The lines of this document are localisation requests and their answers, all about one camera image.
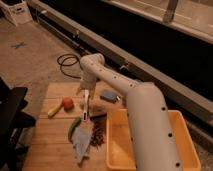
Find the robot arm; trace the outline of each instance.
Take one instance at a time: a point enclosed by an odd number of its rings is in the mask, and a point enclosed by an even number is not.
[[[183,170],[161,91],[153,83],[138,83],[105,68],[101,54],[84,56],[80,63],[82,89],[94,89],[98,77],[126,97],[137,170]]]

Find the chair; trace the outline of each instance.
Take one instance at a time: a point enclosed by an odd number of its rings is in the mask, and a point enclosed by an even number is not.
[[[26,87],[10,89],[0,77],[0,169],[7,164],[11,171],[17,171],[18,155],[27,147],[16,148],[24,128],[35,126],[36,120],[22,112],[28,104],[24,97]]]

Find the cable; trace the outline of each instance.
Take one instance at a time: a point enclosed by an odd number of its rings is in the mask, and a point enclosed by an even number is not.
[[[66,62],[67,60],[70,60],[70,59],[75,59],[75,61],[74,61],[73,63],[70,63],[70,64],[65,64],[65,62]],[[67,74],[67,73],[64,72],[64,70],[63,70],[63,67],[71,67],[71,66],[73,66],[73,65],[75,65],[75,64],[79,64],[79,66],[80,66],[80,68],[81,68],[80,60],[79,60],[79,58],[78,58],[77,55],[71,54],[71,53],[63,54],[63,55],[61,55],[61,56],[59,56],[59,57],[57,58],[57,63],[60,65],[60,71],[61,71],[64,75],[66,75],[66,76],[68,76],[68,77],[71,77],[71,78],[75,78],[75,79],[80,79],[80,78],[81,78],[81,77],[79,77],[79,76]]]

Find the gray floor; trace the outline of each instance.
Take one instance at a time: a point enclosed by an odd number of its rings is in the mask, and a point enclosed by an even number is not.
[[[24,42],[18,49],[12,45]],[[29,88],[27,100],[29,105],[26,111],[37,117],[42,100],[50,82],[77,81],[71,79],[59,70],[56,59],[64,53],[76,53],[73,49],[61,42],[46,29],[35,22],[15,27],[3,18],[0,18],[0,76],[11,86],[27,86]],[[79,67],[68,69],[69,73],[79,74]],[[29,144],[31,132],[28,130],[22,138],[23,143]],[[202,170],[213,170],[213,156],[198,144]]]

